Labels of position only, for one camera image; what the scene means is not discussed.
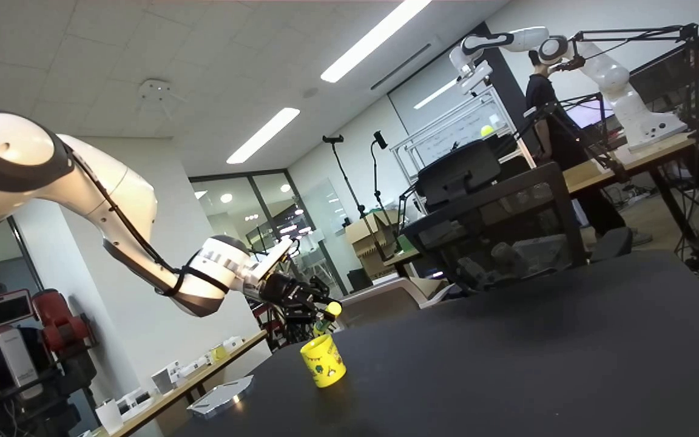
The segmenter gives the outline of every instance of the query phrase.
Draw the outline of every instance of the air vent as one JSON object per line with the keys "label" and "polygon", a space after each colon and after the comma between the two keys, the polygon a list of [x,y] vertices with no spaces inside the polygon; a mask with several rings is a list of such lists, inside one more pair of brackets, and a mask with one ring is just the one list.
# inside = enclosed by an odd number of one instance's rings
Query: air vent
{"label": "air vent", "polygon": [[371,86],[371,91],[374,91],[375,89],[379,88],[379,86],[381,86],[383,83],[385,83],[386,80],[393,77],[393,75],[396,74],[397,72],[400,72],[400,70],[402,70],[403,67],[408,66],[408,64],[410,62],[414,61],[415,58],[417,58],[419,55],[422,55],[423,53],[425,53],[425,50],[428,50],[429,48],[430,48],[430,42],[428,42],[428,44],[425,44],[424,46],[422,46],[422,48],[417,50],[417,52],[414,53],[414,55],[411,55],[410,57],[408,57],[407,60],[403,61],[402,64],[400,64],[395,69],[393,69],[393,71],[391,71],[387,75],[385,75],[385,77],[381,78],[381,80],[379,82],[374,83],[374,85]]}

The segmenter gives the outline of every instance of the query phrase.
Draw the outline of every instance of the sneaker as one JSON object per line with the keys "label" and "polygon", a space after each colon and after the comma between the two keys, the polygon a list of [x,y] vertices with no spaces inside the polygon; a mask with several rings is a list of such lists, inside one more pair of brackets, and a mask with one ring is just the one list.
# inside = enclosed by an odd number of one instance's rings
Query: sneaker
{"label": "sneaker", "polygon": [[654,237],[652,237],[651,234],[645,232],[638,232],[638,230],[635,228],[630,228],[630,231],[633,232],[633,247],[641,246],[643,244],[648,243],[649,241],[654,240]]}

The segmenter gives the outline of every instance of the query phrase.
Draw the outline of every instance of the black pants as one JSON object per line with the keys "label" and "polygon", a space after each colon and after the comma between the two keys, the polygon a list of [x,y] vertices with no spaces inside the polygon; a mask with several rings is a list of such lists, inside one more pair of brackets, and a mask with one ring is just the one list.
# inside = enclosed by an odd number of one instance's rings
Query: black pants
{"label": "black pants", "polygon": [[605,235],[611,229],[625,227],[622,216],[600,190],[582,191],[576,199],[598,236]]}

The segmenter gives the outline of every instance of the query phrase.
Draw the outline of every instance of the robot screen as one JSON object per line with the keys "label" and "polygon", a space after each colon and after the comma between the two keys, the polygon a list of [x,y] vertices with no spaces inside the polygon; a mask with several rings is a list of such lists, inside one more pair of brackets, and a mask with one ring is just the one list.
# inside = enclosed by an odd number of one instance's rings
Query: robot screen
{"label": "robot screen", "polygon": [[0,326],[33,316],[28,290],[17,290],[0,295]]}

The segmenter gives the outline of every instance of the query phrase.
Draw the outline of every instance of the white cup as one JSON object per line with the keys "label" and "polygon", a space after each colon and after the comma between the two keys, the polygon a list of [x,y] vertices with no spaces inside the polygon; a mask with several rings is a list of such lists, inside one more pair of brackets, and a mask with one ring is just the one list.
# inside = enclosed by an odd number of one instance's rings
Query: white cup
{"label": "white cup", "polygon": [[123,428],[123,416],[120,415],[120,410],[117,409],[117,403],[112,399],[104,401],[97,407],[96,415],[99,416],[99,421],[102,422],[102,426],[109,435]]}

